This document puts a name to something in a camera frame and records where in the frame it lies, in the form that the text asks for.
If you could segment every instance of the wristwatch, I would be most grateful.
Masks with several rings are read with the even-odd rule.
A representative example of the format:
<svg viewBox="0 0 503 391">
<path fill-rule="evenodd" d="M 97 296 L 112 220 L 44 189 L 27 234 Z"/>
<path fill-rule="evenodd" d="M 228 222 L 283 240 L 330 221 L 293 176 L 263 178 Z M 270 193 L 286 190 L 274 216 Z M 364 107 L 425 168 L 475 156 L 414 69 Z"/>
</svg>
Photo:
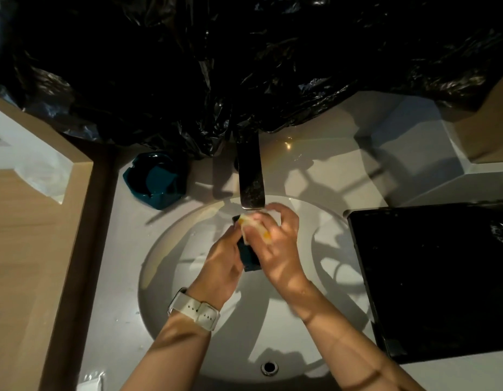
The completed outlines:
<svg viewBox="0 0 503 391">
<path fill-rule="evenodd" d="M 170 316 L 173 310 L 177 310 L 190 317 L 193 322 L 202 328 L 209 331 L 214 330 L 221 316 L 220 312 L 207 302 L 199 302 L 185 295 L 186 290 L 187 289 L 183 287 L 177 291 L 170 306 L 168 306 L 168 315 Z"/>
</svg>

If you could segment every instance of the person's left hand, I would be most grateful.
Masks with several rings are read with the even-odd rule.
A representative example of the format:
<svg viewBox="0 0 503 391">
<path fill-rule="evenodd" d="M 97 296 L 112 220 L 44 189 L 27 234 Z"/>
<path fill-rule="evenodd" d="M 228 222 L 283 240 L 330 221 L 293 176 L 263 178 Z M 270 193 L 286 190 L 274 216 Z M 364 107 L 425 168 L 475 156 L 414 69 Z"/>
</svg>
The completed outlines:
<svg viewBox="0 0 503 391">
<path fill-rule="evenodd" d="M 230 226 L 226 233 L 212 245 L 201 273 L 186 295 L 207 302 L 217 310 L 232 296 L 244 266 L 240 260 L 237 242 L 242 236 L 240 228 Z"/>
</svg>

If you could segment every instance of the forearm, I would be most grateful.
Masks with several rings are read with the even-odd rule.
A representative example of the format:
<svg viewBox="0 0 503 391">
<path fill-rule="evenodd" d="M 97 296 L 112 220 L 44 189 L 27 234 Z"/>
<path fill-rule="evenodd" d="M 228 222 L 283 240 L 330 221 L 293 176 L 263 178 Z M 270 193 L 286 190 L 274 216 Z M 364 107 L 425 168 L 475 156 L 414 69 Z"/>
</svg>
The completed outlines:
<svg viewBox="0 0 503 391">
<path fill-rule="evenodd" d="M 363 333 L 354 329 L 311 282 L 296 280 L 281 295 L 306 324 L 344 391 L 423 390 Z"/>
<path fill-rule="evenodd" d="M 121 391 L 187 391 L 199 373 L 211 332 L 175 312 Z"/>
</svg>

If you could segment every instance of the person's right hand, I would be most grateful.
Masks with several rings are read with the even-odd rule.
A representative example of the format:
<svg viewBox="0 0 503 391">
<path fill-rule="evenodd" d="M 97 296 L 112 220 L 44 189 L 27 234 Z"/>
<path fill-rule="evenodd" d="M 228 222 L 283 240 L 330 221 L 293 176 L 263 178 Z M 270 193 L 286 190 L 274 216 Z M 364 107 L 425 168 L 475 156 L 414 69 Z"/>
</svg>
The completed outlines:
<svg viewBox="0 0 503 391">
<path fill-rule="evenodd" d="M 248 226 L 244 231 L 265 275 L 282 294 L 283 291 L 298 288 L 301 283 L 307 282 L 297 249 L 298 216 L 280 203 L 268 204 L 266 209 L 281 214 L 281 226 L 269 214 L 254 213 L 250 216 L 264 224 L 272 243 L 266 245 L 255 228 Z"/>
</svg>

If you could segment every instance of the hand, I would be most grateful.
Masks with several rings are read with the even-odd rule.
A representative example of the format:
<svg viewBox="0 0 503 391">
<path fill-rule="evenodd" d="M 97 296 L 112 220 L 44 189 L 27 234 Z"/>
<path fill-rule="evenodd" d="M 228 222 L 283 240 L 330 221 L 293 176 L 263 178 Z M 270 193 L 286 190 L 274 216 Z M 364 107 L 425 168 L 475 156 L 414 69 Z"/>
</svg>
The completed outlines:
<svg viewBox="0 0 503 391">
<path fill-rule="evenodd" d="M 212 245 L 201 272 L 186 295 L 200 302 L 207 302 L 219 311 L 222 309 L 235 292 L 244 269 L 237 248 L 241 236 L 240 228 L 230 226 Z"/>
<path fill-rule="evenodd" d="M 268 204 L 266 209 L 281 214 L 281 226 L 269 214 L 254 213 L 251 217 L 264 224 L 271 235 L 272 244 L 266 245 L 252 227 L 245 228 L 246 238 L 257 254 L 265 275 L 282 295 L 284 291 L 307 282 L 298 256 L 298 216 L 280 203 Z"/>
</svg>

